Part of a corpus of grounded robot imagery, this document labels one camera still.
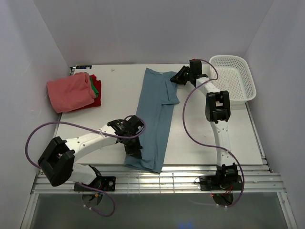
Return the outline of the blue t shirt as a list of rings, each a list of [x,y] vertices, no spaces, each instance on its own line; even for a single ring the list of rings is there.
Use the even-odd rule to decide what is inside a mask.
[[[145,122],[146,129],[139,136],[142,158],[127,156],[124,165],[130,168],[160,173],[171,128],[177,97],[178,85],[170,79],[175,72],[160,73],[147,68],[144,73],[142,90],[136,116]]]

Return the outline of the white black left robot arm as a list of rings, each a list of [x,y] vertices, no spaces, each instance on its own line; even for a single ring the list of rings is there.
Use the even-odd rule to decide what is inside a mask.
[[[102,176],[91,165],[81,165],[84,156],[107,146],[122,144],[126,155],[140,158],[142,146],[139,136],[145,131],[145,122],[135,115],[116,119],[88,134],[62,139],[53,138],[38,160],[38,165],[53,187],[67,181],[85,185],[89,190],[101,186]]]

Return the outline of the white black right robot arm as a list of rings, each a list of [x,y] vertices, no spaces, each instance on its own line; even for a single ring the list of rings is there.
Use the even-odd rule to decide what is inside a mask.
[[[190,82],[194,86],[183,104],[183,127],[186,134],[195,143],[216,149],[216,173],[203,183],[209,187],[217,186],[220,189],[227,189],[232,188],[233,184],[238,182],[239,174],[228,135],[228,121],[231,116],[230,96],[228,91],[222,91],[212,83],[218,78],[218,71],[211,63],[203,59],[191,59],[189,66],[183,66],[170,81],[182,85]],[[200,90],[205,96],[205,117],[213,130],[214,145],[198,142],[190,135],[186,127],[186,106],[196,90]]]

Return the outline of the white perforated plastic basket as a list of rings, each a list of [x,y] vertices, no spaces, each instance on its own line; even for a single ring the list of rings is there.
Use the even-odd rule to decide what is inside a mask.
[[[222,91],[228,91],[231,105],[241,105],[256,97],[256,88],[245,59],[233,55],[216,55],[210,58],[210,77]]]

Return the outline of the green folded t shirt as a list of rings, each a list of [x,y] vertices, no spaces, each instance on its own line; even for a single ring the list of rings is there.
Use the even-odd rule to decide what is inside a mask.
[[[98,84],[97,84],[97,79],[95,75],[90,75],[90,81],[91,81],[91,88],[95,93],[95,98],[99,96],[99,89],[98,89]]]

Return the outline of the dark red folded t shirt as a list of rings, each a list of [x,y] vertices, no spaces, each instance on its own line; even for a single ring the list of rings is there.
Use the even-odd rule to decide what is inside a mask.
[[[91,88],[95,93],[95,98],[92,99],[89,89],[74,89],[68,93],[68,102],[64,106],[63,112],[71,112],[76,110],[83,110],[87,108],[94,108],[101,106],[102,83],[97,80],[95,75],[90,75]]]

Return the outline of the pink folded t shirt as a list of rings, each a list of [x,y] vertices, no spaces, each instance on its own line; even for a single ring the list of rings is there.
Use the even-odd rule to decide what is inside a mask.
[[[70,112],[92,104],[96,98],[88,73],[47,82],[48,96],[57,113]]]

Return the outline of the blue label sticker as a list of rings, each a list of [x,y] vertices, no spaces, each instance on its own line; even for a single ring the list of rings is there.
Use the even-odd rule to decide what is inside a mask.
[[[76,69],[91,69],[91,65],[77,65]]]

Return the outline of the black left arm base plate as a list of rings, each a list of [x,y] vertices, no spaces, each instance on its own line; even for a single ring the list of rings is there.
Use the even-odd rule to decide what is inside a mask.
[[[116,177],[114,176],[108,176],[108,177],[97,177],[95,178],[90,184],[86,185],[88,187],[96,188],[102,191],[115,191],[115,184],[116,184]],[[84,192],[84,191],[90,191],[90,189],[82,187],[78,184],[74,185],[73,188],[74,191],[77,192]]]

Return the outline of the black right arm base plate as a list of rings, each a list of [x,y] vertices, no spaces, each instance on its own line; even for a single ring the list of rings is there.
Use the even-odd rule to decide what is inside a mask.
[[[240,176],[236,181],[219,181],[216,176],[199,176],[194,184],[200,186],[201,191],[240,191],[243,187],[243,181]]]

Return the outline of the aluminium table front rail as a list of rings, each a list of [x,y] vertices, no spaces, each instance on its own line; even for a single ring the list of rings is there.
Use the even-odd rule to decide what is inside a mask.
[[[115,194],[178,194],[199,193],[195,184],[200,176],[213,175],[215,166],[165,166],[160,174],[124,166],[98,166],[103,176],[115,176]],[[279,173],[268,165],[243,166],[245,192],[285,192]]]

